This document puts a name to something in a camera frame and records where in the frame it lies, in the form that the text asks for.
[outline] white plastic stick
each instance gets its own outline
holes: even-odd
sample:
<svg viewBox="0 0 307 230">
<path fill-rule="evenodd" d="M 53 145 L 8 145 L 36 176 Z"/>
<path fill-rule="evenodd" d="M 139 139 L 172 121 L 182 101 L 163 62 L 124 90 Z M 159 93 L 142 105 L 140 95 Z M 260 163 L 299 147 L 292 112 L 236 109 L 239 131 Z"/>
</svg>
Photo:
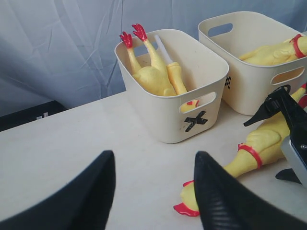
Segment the white plastic stick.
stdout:
<svg viewBox="0 0 307 230">
<path fill-rule="evenodd" d="M 165 49 L 165 47 L 163 45 L 160 37 L 158 35 L 155 35 L 154 38 L 155 38 L 155 41 L 156 41 L 156 43 L 157 43 L 157 45 L 158 45 L 158 47 L 159 47 L 159 49 L 161 51 L 161 54 L 163 56 L 163 59 L 164 59 L 165 63 L 167 65 L 173 63 L 172 59 L 169 57 L 169 55 L 168 55 L 168 53 L 167 53 L 167 51 L 166 51 L 166 49 Z"/>
</svg>

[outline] rubber chicken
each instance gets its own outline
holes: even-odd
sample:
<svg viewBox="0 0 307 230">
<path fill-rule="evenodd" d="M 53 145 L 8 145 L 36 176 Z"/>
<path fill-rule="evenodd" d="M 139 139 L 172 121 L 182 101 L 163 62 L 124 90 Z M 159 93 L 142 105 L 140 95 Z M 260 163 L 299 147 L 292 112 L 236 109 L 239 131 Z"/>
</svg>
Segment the rubber chicken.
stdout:
<svg viewBox="0 0 307 230">
<path fill-rule="evenodd" d="M 240 60 L 260 66 L 273 66 L 306 57 L 307 37 L 298 34 L 292 39 L 272 46 L 261 46 L 243 54 Z"/>
<path fill-rule="evenodd" d="M 135 57 L 132 44 L 131 34 L 123 32 L 120 35 L 124 42 L 132 68 L 132 76 L 134 79 L 149 93 L 158 96 L 176 96 L 187 92 L 182 79 L 181 67 L 177 62 L 172 62 L 166 65 L 164 60 L 156 52 L 153 45 L 147 39 L 146 32 L 140 24 L 134 24 L 132 27 L 136 30 L 133 33 L 143 41 L 146 46 L 150 59 L 151 66 L 141 67 Z M 190 111 L 198 106 L 199 100 L 187 102 L 181 106 L 181 112 Z"/>
<path fill-rule="evenodd" d="M 291 96 L 298 102 L 305 91 L 306 84 Z M 224 169 L 237 178 L 244 173 L 259 169 L 262 165 L 276 162 L 284 157 L 280 144 L 289 134 L 287 122 L 283 114 L 278 112 L 273 117 L 266 119 L 256 130 L 249 133 L 246 142 L 238 145 L 238 152 L 234 160 L 224 166 Z M 194 183 L 189 181 L 184 183 L 183 186 L 180 194 L 182 203 L 175 205 L 174 209 L 180 214 L 191 217 L 198 216 L 199 210 L 194 195 Z"/>
</svg>

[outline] black x mark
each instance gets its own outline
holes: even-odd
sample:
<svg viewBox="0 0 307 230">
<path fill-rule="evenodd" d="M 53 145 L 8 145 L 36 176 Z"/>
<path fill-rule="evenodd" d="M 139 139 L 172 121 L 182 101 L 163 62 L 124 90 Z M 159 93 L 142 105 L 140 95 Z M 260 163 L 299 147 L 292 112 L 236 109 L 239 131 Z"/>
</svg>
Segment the black x mark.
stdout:
<svg viewBox="0 0 307 230">
<path fill-rule="evenodd" d="M 186 132 L 189 132 L 195 124 L 204 125 L 208 120 L 202 118 L 202 116 L 206 113 L 206 111 L 201 111 L 196 118 L 187 117 L 185 122 L 190 122 L 191 124 L 187 127 Z"/>
</svg>

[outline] gray fabric backdrop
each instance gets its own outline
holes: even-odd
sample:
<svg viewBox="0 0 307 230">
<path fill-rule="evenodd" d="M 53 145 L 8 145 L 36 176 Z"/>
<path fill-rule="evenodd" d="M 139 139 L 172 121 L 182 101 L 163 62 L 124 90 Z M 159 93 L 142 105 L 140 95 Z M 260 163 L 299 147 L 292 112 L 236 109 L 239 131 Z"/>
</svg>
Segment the gray fabric backdrop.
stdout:
<svg viewBox="0 0 307 230">
<path fill-rule="evenodd" d="M 0 0 L 0 116 L 124 91 L 114 47 L 133 23 L 197 39 L 204 19 L 255 11 L 303 32 L 306 9 L 306 0 Z"/>
</svg>

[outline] white table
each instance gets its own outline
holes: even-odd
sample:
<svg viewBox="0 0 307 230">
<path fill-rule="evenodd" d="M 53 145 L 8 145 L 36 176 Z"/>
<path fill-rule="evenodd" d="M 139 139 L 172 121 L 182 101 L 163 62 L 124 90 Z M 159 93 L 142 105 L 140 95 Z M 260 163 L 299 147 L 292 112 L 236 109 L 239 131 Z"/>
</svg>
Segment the white table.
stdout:
<svg viewBox="0 0 307 230">
<path fill-rule="evenodd" d="M 117 184 L 108 230 L 202 229 L 200 218 L 180 215 L 173 205 L 181 202 L 182 184 L 193 179 L 195 153 L 206 150 L 220 164 L 229 163 L 237 144 L 259 125 L 244 127 L 248 118 L 222 101 L 211 129 L 178 144 L 164 144 L 139 123 L 123 92 L 0 132 L 0 220 L 56 192 L 111 149 Z M 286 161 L 279 161 L 239 180 L 307 221 L 307 190 L 275 179 L 286 167 Z"/>
</svg>

